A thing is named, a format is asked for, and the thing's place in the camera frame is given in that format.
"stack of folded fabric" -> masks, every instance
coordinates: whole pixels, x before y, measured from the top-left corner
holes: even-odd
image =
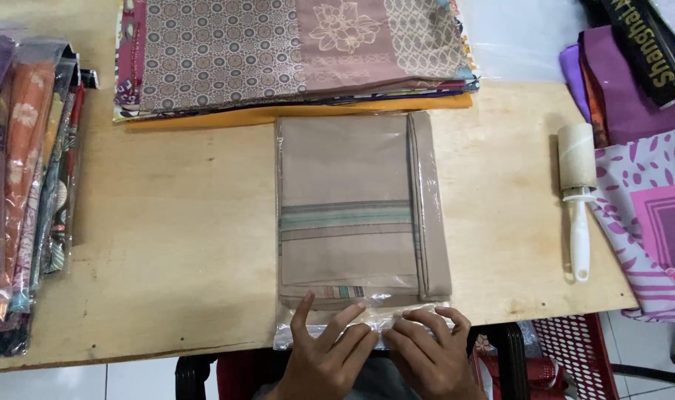
[[[470,99],[455,96],[478,89],[456,0],[125,0],[121,7],[116,122],[220,113],[222,125],[236,110],[308,116],[351,106],[349,114],[376,100],[386,110],[458,108]],[[262,122],[249,113],[242,124]]]
[[[279,295],[316,310],[451,294],[426,113],[276,124]]]
[[[0,356],[26,350],[39,271],[58,269],[43,231],[75,196],[73,187],[56,188],[59,162],[77,162],[68,154],[83,97],[67,41],[0,34]]]
[[[592,209],[641,306],[626,315],[675,322],[675,0],[602,5],[613,25],[560,58],[595,132]]]

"red plastic basket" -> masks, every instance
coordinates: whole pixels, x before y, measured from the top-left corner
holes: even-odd
[[[572,375],[580,400],[619,399],[598,314],[533,320],[543,356]]]

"lint roller paper roll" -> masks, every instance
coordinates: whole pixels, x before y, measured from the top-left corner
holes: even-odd
[[[589,279],[589,228],[584,204],[594,201],[597,187],[591,124],[575,124],[557,132],[562,200],[574,204],[570,230],[572,272],[578,282]]]

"wooden table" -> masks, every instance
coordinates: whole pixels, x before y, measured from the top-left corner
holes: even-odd
[[[102,89],[84,108],[73,264],[44,279],[31,347],[0,370],[271,345],[273,128],[126,132],[111,123],[116,0],[0,0],[66,36]],[[596,222],[573,283],[555,134],[582,117],[554,84],[485,84],[431,113],[453,304],[474,324],[635,307]]]

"hand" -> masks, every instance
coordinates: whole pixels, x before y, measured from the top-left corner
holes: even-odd
[[[456,325],[452,331],[439,315]],[[424,400],[486,399],[475,383],[466,356],[470,322],[454,308],[405,311],[391,330],[382,331],[390,357],[409,386]],[[419,324],[431,329],[436,340]]]
[[[267,399],[342,399],[352,389],[362,365],[378,342],[378,333],[366,324],[352,325],[336,341],[345,327],[365,311],[364,304],[345,308],[313,339],[306,328],[313,298],[315,294],[309,291],[290,321],[293,353],[283,378]]]

